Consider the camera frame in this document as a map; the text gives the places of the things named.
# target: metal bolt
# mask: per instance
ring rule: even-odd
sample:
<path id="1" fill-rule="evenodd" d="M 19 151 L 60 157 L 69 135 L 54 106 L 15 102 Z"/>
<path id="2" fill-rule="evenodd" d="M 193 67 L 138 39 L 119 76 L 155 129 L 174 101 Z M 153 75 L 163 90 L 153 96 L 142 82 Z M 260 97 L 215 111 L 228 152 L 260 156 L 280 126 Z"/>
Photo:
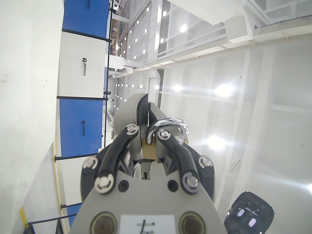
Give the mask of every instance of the metal bolt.
<path id="1" fill-rule="evenodd" d="M 161 140 L 168 140 L 171 137 L 171 134 L 167 130 L 160 129 L 158 136 Z"/>
<path id="2" fill-rule="evenodd" d="M 198 179 L 194 176 L 187 177 L 186 178 L 186 183 L 190 188 L 196 188 L 198 185 Z"/>
<path id="3" fill-rule="evenodd" d="M 91 156 L 89 158 L 87 158 L 84 162 L 82 167 L 85 168 L 92 168 L 92 170 L 94 170 L 97 167 L 98 164 L 98 159 L 94 156 Z"/>
<path id="4" fill-rule="evenodd" d="M 137 125 L 135 125 L 135 124 L 127 125 L 127 131 L 128 131 L 127 135 L 129 135 L 129 136 L 136 134 L 138 131 Z"/>
<path id="5" fill-rule="evenodd" d="M 183 140 L 182 138 L 180 138 L 179 136 L 175 136 L 175 139 L 182 145 L 183 144 Z"/>
<path id="6" fill-rule="evenodd" d="M 113 185 L 114 177 L 112 174 L 109 174 L 107 177 L 97 177 L 94 182 L 94 188 L 100 194 L 105 194 L 110 191 Z"/>
<path id="7" fill-rule="evenodd" d="M 213 162 L 206 155 L 202 155 L 201 157 L 199 157 L 198 163 L 199 163 L 200 167 L 202 167 L 203 169 L 205 167 L 213 166 Z"/>

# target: metal pole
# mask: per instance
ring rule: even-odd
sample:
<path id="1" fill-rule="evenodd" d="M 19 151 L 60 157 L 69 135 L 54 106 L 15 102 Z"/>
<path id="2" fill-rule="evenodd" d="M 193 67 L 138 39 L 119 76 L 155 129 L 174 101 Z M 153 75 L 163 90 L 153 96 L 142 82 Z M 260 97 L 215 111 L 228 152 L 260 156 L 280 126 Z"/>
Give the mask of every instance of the metal pole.
<path id="1" fill-rule="evenodd" d="M 112 18 L 113 18 L 113 12 L 111 10 L 110 12 L 110 25 L 109 25 L 109 37 L 108 39 L 111 38 L 111 34 L 112 34 Z M 108 72 L 109 72 L 109 55 L 110 55 L 110 43 L 109 43 L 109 47 L 108 47 L 108 59 L 107 59 L 107 72 L 106 72 L 106 92 L 108 91 Z M 105 106 L 105 128 L 104 128 L 104 147 L 106 146 L 106 115 L 107 115 L 107 100 L 105 102 L 106 106 Z"/>

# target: blue wall panel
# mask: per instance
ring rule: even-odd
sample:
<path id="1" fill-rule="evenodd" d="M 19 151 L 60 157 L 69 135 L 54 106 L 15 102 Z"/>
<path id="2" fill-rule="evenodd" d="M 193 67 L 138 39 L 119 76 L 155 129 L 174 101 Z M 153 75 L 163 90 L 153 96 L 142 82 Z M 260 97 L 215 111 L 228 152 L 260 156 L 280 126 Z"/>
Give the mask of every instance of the blue wall panel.
<path id="1" fill-rule="evenodd" d="M 81 204 L 79 205 L 75 205 L 75 206 L 71 206 L 71 207 L 67 207 L 67 214 L 71 215 L 71 214 L 77 214 L 78 211 L 80 210 Z M 68 218 L 69 221 L 69 226 L 71 227 L 71 225 L 73 224 L 74 220 L 75 220 L 76 216 L 72 216 Z"/>
<path id="2" fill-rule="evenodd" d="M 63 28 L 106 38 L 109 0 L 65 0 Z"/>
<path id="3" fill-rule="evenodd" d="M 102 146 L 102 100 L 60 99 L 62 157 L 97 153 Z"/>

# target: white label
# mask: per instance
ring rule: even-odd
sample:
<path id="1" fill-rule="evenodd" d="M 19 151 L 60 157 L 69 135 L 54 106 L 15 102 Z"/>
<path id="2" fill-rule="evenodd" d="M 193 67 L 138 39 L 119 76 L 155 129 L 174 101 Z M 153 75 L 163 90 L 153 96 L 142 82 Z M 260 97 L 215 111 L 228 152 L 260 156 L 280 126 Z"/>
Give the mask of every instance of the white label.
<path id="1" fill-rule="evenodd" d="M 122 215 L 119 234 L 175 234 L 174 215 Z"/>

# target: gray robot arm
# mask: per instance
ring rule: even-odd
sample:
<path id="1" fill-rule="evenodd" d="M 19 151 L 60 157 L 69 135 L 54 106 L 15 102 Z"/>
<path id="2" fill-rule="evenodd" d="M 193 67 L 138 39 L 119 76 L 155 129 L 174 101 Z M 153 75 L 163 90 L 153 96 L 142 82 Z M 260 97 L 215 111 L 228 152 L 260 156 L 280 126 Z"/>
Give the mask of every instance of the gray robot arm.
<path id="1" fill-rule="evenodd" d="M 83 164 L 71 234 L 226 234 L 212 202 L 213 163 L 184 143 L 184 121 L 137 94 L 119 108 L 114 129 L 114 141 Z M 152 177 L 135 178 L 145 139 L 155 141 L 158 160 Z"/>

